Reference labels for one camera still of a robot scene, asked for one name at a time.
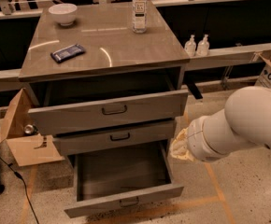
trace plastic bottle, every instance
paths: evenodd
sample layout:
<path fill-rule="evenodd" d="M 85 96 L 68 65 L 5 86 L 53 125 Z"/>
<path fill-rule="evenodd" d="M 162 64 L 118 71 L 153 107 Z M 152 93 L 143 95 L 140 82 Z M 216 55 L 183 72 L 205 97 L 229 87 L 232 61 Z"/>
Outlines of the plastic bottle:
<path fill-rule="evenodd" d="M 194 35 L 191 35 L 190 40 L 185 43 L 184 49 L 190 57 L 194 56 L 197 44 L 194 42 Z"/>
<path fill-rule="evenodd" d="M 133 31 L 138 34 L 147 30 L 147 0 L 133 0 Z"/>
<path fill-rule="evenodd" d="M 198 44 L 198 49 L 196 54 L 198 56 L 207 56 L 208 55 L 208 51 L 209 51 L 209 42 L 208 40 L 208 35 L 204 35 L 203 40 L 201 40 Z"/>

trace drawer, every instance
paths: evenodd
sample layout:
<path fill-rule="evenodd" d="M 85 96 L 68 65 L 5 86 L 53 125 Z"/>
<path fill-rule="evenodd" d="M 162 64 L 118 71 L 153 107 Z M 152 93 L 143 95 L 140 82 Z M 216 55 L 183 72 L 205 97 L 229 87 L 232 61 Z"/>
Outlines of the drawer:
<path fill-rule="evenodd" d="M 53 144 L 62 156 L 125 147 L 170 139 L 174 135 L 174 120 L 142 123 L 123 128 L 55 137 Z"/>
<path fill-rule="evenodd" d="M 187 91 L 33 108 L 30 117 L 41 134 L 72 133 L 182 116 Z"/>
<path fill-rule="evenodd" d="M 75 156 L 76 202 L 70 217 L 88 216 L 178 197 L 163 142 L 118 147 Z"/>

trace open drawer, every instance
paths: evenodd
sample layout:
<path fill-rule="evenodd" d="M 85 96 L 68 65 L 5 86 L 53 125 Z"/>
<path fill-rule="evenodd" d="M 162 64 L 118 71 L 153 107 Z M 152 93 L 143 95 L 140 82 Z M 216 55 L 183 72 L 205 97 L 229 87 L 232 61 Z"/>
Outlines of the open drawer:
<path fill-rule="evenodd" d="M 154 121 L 95 132 L 61 135 L 53 138 L 53 144 L 61 155 L 67 156 L 171 139 L 175 127 L 176 122 L 173 119 Z"/>
<path fill-rule="evenodd" d="M 51 81 L 29 110 L 42 134 L 72 133 L 183 115 L 187 91 L 165 70 Z"/>
<path fill-rule="evenodd" d="M 76 155 L 76 202 L 65 212 L 81 217 L 178 197 L 183 187 L 173 182 L 165 144 L 153 142 Z"/>

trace cabinet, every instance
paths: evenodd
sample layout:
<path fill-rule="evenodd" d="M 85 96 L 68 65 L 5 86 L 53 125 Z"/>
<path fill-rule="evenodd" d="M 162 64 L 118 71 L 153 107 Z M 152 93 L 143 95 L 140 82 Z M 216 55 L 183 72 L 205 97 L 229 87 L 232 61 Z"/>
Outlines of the cabinet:
<path fill-rule="evenodd" d="M 41 134 L 52 134 L 74 172 L 70 217 L 178 197 L 166 155 L 188 92 L 189 61 L 153 4 L 148 31 L 132 32 L 130 3 L 78 7 L 72 27 L 44 10 L 20 81 L 37 106 Z M 79 43 L 87 52 L 57 64 L 50 51 Z"/>

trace drawer handle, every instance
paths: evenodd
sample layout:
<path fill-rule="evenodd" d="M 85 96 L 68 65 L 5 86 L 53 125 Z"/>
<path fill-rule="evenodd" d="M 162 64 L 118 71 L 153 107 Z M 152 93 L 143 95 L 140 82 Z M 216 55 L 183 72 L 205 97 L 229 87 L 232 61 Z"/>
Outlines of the drawer handle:
<path fill-rule="evenodd" d="M 106 112 L 106 110 L 104 108 L 102 108 L 102 113 L 105 116 L 121 114 L 121 113 L 125 113 L 126 111 L 127 111 L 127 105 L 125 105 L 122 110 L 117 110 L 117 111 L 108 111 L 108 112 Z"/>
<path fill-rule="evenodd" d="M 121 140 L 125 140 L 125 139 L 129 139 L 130 138 L 130 134 L 127 133 L 125 136 L 122 137 L 114 137 L 113 135 L 110 136 L 110 140 L 111 141 L 121 141 Z"/>
<path fill-rule="evenodd" d="M 136 200 L 133 203 L 130 204 L 124 204 L 122 200 L 120 200 L 120 207 L 130 207 L 130 206 L 134 206 L 134 205 L 138 205 L 139 204 L 139 199 L 138 197 L 136 197 Z"/>

